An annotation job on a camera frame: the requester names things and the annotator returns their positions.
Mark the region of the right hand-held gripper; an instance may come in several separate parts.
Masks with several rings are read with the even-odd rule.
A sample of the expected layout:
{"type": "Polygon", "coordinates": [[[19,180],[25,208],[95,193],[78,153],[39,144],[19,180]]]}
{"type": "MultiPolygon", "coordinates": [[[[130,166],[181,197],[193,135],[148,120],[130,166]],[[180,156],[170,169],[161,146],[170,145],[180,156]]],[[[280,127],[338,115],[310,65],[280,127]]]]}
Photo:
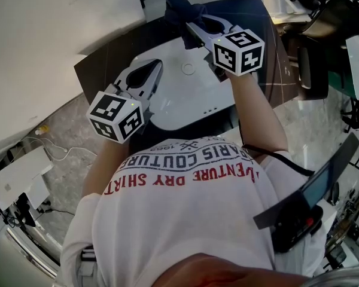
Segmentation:
{"type": "Polygon", "coordinates": [[[254,72],[263,65],[265,42],[249,29],[242,29],[221,17],[204,14],[205,32],[195,23],[186,23],[188,31],[201,46],[212,53],[215,66],[237,77],[254,72]],[[228,32],[210,37],[208,32],[228,32]]]}

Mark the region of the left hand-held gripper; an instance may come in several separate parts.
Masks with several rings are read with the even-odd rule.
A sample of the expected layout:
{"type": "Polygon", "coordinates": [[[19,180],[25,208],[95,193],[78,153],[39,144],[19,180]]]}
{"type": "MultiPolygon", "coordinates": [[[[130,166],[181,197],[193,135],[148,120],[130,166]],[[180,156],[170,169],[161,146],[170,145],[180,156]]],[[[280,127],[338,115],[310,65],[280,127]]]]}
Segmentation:
{"type": "Polygon", "coordinates": [[[141,134],[153,115],[150,98],[162,72],[159,59],[138,61],[124,69],[118,81],[97,93],[86,113],[94,131],[118,144],[141,134]]]}

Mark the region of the dark blue cloth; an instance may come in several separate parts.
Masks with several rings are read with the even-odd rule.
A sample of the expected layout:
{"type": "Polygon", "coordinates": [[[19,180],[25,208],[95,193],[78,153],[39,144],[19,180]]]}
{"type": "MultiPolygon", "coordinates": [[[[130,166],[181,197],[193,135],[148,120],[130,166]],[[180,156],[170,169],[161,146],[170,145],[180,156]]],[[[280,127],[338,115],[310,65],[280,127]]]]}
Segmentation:
{"type": "Polygon", "coordinates": [[[198,42],[188,31],[187,23],[203,25],[202,15],[206,8],[202,4],[166,4],[164,19],[168,25],[179,32],[186,50],[198,48],[198,42]]]}

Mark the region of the person's right forearm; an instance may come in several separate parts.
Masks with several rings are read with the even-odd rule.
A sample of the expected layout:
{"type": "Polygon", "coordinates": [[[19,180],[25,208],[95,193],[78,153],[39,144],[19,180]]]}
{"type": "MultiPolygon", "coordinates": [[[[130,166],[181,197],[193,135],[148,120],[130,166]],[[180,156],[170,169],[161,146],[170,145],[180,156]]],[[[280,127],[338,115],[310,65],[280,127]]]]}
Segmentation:
{"type": "Polygon", "coordinates": [[[278,117],[251,74],[228,73],[240,121],[243,142],[268,151],[288,151],[287,137],[278,117]]]}

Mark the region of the person's left forearm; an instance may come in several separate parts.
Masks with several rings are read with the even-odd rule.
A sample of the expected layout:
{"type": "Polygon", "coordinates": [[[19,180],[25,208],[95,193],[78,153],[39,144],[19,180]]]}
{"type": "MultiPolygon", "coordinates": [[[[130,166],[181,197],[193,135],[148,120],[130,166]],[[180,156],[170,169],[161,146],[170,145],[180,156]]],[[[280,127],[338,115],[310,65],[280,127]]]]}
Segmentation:
{"type": "Polygon", "coordinates": [[[93,162],[83,185],[82,197],[101,195],[118,167],[129,156],[129,143],[119,144],[105,139],[102,149],[93,162]]]}

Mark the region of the white sink basin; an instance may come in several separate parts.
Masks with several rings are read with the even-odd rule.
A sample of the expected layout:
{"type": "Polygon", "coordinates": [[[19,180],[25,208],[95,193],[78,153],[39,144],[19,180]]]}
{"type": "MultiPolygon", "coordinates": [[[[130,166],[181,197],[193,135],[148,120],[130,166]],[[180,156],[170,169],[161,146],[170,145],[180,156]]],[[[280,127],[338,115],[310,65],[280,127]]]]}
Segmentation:
{"type": "Polygon", "coordinates": [[[162,130],[172,131],[195,123],[234,104],[231,85],[220,82],[204,60],[205,48],[186,50],[181,38],[173,39],[137,55],[132,63],[160,59],[162,77],[150,99],[151,122],[162,130]],[[183,63],[191,63],[196,71],[185,75],[183,63]]]}

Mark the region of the white desk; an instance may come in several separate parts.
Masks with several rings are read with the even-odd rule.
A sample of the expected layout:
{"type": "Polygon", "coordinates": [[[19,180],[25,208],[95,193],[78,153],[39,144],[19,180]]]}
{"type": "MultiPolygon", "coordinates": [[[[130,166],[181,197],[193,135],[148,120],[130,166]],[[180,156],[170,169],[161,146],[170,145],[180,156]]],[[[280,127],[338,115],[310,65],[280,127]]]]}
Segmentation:
{"type": "Polygon", "coordinates": [[[274,24],[309,22],[310,11],[300,2],[290,0],[262,0],[274,24]]]}

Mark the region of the black office chair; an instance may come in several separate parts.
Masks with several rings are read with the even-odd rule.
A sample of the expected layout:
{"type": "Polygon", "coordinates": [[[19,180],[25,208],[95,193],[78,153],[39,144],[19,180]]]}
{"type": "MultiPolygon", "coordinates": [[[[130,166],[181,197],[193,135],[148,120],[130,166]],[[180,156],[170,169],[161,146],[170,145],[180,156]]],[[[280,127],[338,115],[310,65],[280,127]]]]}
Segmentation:
{"type": "Polygon", "coordinates": [[[350,71],[346,40],[359,36],[359,0],[329,0],[309,22],[280,27],[300,100],[328,95],[328,71],[350,71]]]}

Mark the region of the green cabinet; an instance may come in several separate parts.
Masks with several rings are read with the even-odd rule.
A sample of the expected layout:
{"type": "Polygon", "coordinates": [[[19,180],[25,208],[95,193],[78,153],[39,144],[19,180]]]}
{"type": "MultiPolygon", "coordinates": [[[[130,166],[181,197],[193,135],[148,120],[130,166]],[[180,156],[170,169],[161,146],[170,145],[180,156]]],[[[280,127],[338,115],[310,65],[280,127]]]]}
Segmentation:
{"type": "Polygon", "coordinates": [[[328,71],[328,84],[337,91],[353,99],[358,99],[351,71],[328,71]]]}

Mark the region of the person's white printed shirt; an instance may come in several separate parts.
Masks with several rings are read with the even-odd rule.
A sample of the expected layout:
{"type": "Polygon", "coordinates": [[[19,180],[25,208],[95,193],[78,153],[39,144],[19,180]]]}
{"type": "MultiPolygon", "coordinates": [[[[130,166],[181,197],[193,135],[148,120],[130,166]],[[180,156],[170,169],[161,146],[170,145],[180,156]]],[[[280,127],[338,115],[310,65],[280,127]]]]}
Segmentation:
{"type": "Polygon", "coordinates": [[[256,162],[219,137],[166,140],[126,158],[104,192],[83,197],[60,258],[66,287],[79,287],[78,256],[95,250],[100,287],[149,287],[195,254],[240,266],[312,276],[323,260],[320,228],[285,254],[254,217],[305,178],[273,157],[256,162]]]}

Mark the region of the white cardboard box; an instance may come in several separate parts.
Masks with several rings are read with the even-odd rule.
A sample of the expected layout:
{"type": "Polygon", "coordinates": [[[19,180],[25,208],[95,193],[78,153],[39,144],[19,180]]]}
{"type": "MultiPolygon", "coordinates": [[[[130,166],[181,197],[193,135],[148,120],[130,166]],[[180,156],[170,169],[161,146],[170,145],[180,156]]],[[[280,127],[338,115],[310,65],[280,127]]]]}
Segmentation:
{"type": "Polygon", "coordinates": [[[53,168],[45,149],[40,146],[0,171],[0,209],[9,208],[26,194],[37,209],[50,195],[42,176],[53,168]]]}

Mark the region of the black tangled equipment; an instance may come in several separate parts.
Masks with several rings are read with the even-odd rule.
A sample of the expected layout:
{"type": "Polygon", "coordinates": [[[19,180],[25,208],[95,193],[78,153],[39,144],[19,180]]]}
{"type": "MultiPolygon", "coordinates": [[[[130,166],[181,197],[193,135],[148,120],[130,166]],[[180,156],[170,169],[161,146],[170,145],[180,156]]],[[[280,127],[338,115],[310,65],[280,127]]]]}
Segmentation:
{"type": "Polygon", "coordinates": [[[26,225],[35,227],[35,221],[30,213],[30,205],[25,193],[5,210],[0,210],[4,223],[10,227],[25,228],[26,225]]]}

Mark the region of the silver metal door frame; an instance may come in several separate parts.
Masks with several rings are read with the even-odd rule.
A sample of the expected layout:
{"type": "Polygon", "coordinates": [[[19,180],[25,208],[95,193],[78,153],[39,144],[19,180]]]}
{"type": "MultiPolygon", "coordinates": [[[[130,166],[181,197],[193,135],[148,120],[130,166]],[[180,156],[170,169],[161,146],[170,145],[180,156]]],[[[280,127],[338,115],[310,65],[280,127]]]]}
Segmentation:
{"type": "Polygon", "coordinates": [[[57,277],[59,262],[28,233],[19,227],[7,227],[6,235],[15,248],[37,269],[53,280],[57,277]]]}

